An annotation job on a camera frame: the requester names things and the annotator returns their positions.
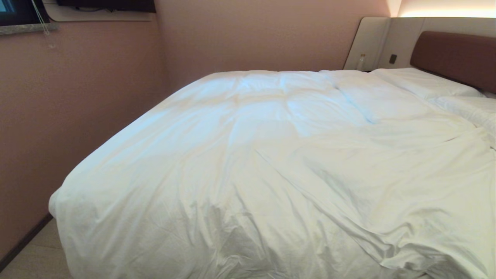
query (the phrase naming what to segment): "tv screen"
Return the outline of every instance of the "tv screen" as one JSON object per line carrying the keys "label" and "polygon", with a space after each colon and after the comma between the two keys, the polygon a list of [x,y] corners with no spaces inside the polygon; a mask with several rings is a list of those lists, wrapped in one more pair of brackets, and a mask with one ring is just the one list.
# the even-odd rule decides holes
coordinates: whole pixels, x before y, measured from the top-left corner
{"label": "tv screen", "polygon": [[153,0],[57,0],[59,6],[156,12]]}

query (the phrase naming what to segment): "upholstered headboard panel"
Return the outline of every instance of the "upholstered headboard panel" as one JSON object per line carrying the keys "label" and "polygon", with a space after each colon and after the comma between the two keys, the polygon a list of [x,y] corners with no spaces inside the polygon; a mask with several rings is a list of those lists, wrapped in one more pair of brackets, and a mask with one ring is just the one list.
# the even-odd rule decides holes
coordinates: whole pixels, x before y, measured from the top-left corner
{"label": "upholstered headboard panel", "polygon": [[426,31],[410,64],[496,93],[496,38]]}

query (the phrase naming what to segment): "pillow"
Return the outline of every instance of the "pillow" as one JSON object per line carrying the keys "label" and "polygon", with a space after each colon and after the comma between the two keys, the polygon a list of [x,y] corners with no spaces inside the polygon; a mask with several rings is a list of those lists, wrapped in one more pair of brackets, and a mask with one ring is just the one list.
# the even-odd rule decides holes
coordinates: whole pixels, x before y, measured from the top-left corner
{"label": "pillow", "polygon": [[415,68],[377,69],[371,73],[423,99],[443,96],[483,96],[475,88]]}
{"label": "pillow", "polygon": [[491,147],[496,149],[496,99],[441,97],[433,100],[441,108],[486,129]]}
{"label": "pillow", "polygon": [[496,94],[490,93],[490,92],[482,92],[486,97],[491,98],[491,99],[496,99]]}

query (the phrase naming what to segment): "white comforter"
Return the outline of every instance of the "white comforter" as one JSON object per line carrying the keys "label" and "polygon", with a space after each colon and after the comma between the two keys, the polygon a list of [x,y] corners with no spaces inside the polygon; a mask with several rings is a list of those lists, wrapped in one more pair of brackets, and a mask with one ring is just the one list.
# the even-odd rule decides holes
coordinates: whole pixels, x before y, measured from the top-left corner
{"label": "white comforter", "polygon": [[484,130],[356,71],[180,90],[50,200],[75,279],[495,278]]}

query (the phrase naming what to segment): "floor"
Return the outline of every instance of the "floor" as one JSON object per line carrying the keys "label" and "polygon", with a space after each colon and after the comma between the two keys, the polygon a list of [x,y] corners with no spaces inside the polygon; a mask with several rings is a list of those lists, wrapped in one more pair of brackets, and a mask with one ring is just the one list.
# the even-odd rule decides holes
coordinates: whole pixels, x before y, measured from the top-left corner
{"label": "floor", "polygon": [[0,279],[72,279],[55,219],[0,273]]}

